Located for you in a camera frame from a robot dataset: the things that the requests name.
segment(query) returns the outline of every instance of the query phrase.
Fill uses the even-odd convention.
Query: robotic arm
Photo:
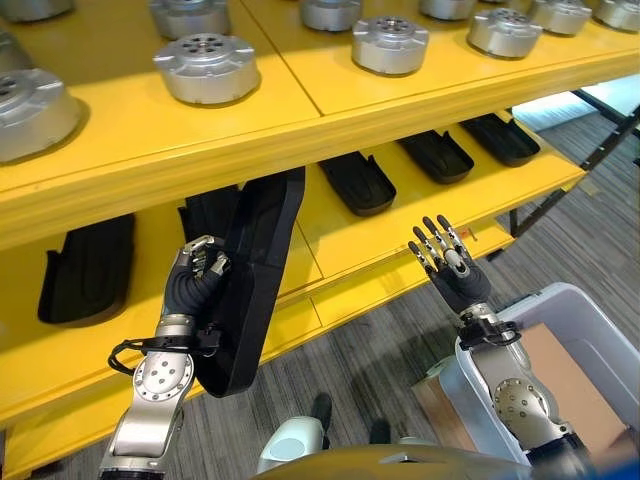
[[[133,401],[104,455],[101,480],[164,478],[168,452],[182,428],[182,403],[195,378],[192,356],[216,352],[199,346],[195,332],[196,316],[230,267],[224,253],[213,255],[220,243],[203,236],[178,251],[155,336],[125,340],[109,357],[113,368],[133,376]],[[117,359],[125,349],[146,355],[135,370]]]
[[[540,461],[554,478],[587,475],[586,449],[571,425],[560,418],[553,394],[531,370],[517,326],[502,322],[491,310],[489,280],[447,219],[439,215],[437,220],[444,236],[428,217],[423,223],[442,254],[419,227],[413,232],[422,248],[415,242],[409,242],[409,248],[462,321],[460,346],[471,350],[498,418],[528,452],[534,467]]]

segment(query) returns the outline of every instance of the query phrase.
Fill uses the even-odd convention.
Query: white plastic bin
[[[640,353],[582,290],[554,283],[498,313],[521,330],[544,323],[609,403],[618,417],[640,430]],[[477,450],[529,465],[511,433],[498,419],[471,354],[456,342],[455,357],[441,362],[444,393]]]

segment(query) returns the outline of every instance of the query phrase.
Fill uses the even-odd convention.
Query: yellow shelving unit
[[[419,72],[380,77],[351,62],[348,32],[303,28],[297,2],[230,0],[234,34],[256,48],[262,83],[234,104],[193,107],[175,101],[154,70],[166,42],[145,0],[76,3],[52,21],[0,22],[85,113],[62,145],[0,166],[3,478],[22,478],[112,431],[130,386],[105,359],[122,339],[155,327],[168,262],[183,243],[180,199],[309,165],[268,361],[424,283],[406,249],[423,215],[447,215],[483,256],[513,241],[493,220],[498,213],[584,175],[541,141],[532,162],[504,167],[455,122],[640,69],[638,35],[593,22],[575,38],[545,34],[526,59],[503,61],[466,45],[464,22],[419,16],[416,0],[376,0],[365,2],[367,16],[404,15],[431,33]],[[432,182],[393,143],[433,128],[448,129],[475,160],[464,181]],[[393,206],[372,218],[352,215],[313,165],[358,149],[374,154],[398,189]],[[39,323],[45,251],[59,249],[67,230],[130,212],[136,253],[125,310],[86,328]]]
[[[0,168],[0,248],[640,68],[637,35],[596,24],[575,38],[544,35],[530,57],[508,62],[468,47],[463,24],[417,17],[415,1],[366,5],[367,14],[394,11],[430,28],[420,72],[360,70],[349,34],[302,29],[297,2],[231,0],[234,32],[256,47],[262,85],[216,108],[166,91],[151,62],[164,41],[143,0],[79,0],[50,22],[3,25],[87,115],[64,145]]]
[[[499,115],[511,118],[506,113]],[[431,180],[397,142],[361,149],[364,155],[375,156],[398,191],[391,208],[371,218],[353,215],[320,167],[309,166],[305,194],[322,201],[303,202],[298,223],[323,277],[341,276],[406,251],[411,226],[424,215],[435,218],[445,213],[452,225],[462,227],[582,178],[582,169],[526,127],[523,129],[538,142],[541,151],[519,168],[505,167],[492,158],[459,125],[437,129],[439,133],[448,131],[475,162],[469,175],[452,185]],[[357,247],[345,249],[346,245]]]
[[[318,32],[302,25],[298,4],[282,0],[242,0],[324,115],[345,112],[416,95],[446,96],[448,109],[466,114],[475,95],[493,102],[482,113],[517,104],[513,96],[528,91],[544,96],[548,82],[559,91],[571,90],[581,75],[600,75],[600,68],[622,68],[638,62],[638,38],[604,30],[590,20],[575,38],[544,34],[533,51],[519,60],[491,59],[467,44],[467,21],[442,22],[421,15],[416,0],[363,2],[363,18],[399,15],[423,25],[429,44],[422,68],[404,77],[381,77],[351,61],[351,32]],[[504,5],[478,3],[476,10]],[[432,121],[428,128],[446,125]]]

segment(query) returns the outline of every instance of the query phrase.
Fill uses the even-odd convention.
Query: black plastic tray
[[[210,308],[197,319],[200,345],[217,343],[216,332],[222,332],[214,356],[195,357],[196,377],[211,395],[238,393],[253,382],[304,182],[304,168],[297,168],[251,180],[237,195],[218,190],[192,198],[181,214],[187,240],[225,232],[222,250],[232,262]],[[225,209],[232,212],[230,221],[226,213],[217,217],[205,213],[204,219],[199,216]]]
[[[320,168],[342,201],[355,215],[370,217],[389,208],[396,188],[378,166],[373,155],[347,153],[320,162]]]
[[[473,160],[451,138],[449,132],[434,130],[398,140],[409,156],[438,183],[455,183],[466,177]]]
[[[61,253],[47,252],[40,320],[85,326],[115,315],[129,287],[133,232],[131,214],[67,233]]]
[[[509,167],[524,165],[540,151],[540,145],[515,120],[504,122],[495,113],[460,122],[485,149]]]

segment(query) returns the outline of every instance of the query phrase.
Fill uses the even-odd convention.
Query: silver motor housing
[[[402,17],[359,20],[353,26],[352,58],[373,72],[402,75],[422,66],[428,42],[426,28]]]
[[[0,29],[0,72],[31,68],[33,62],[18,40],[9,32]]]
[[[593,16],[618,30],[640,31],[639,0],[600,0]]]
[[[420,13],[438,20],[469,18],[476,0],[420,0]]]
[[[38,68],[0,73],[0,162],[58,143],[79,119],[78,104],[55,75]]]
[[[562,35],[576,35],[590,17],[582,0],[534,0],[529,10],[531,22]]]
[[[192,33],[231,31],[226,0],[150,0],[149,10],[158,33],[171,40]]]
[[[260,83],[255,51],[238,37],[197,33],[182,37],[153,58],[167,89],[187,103],[226,103]]]
[[[73,0],[0,0],[0,15],[10,22],[44,20],[73,8]]]
[[[522,58],[538,41],[542,27],[510,8],[483,10],[473,18],[467,40],[474,47],[504,58]]]
[[[342,32],[362,17],[361,0],[300,0],[300,20],[314,30]]]

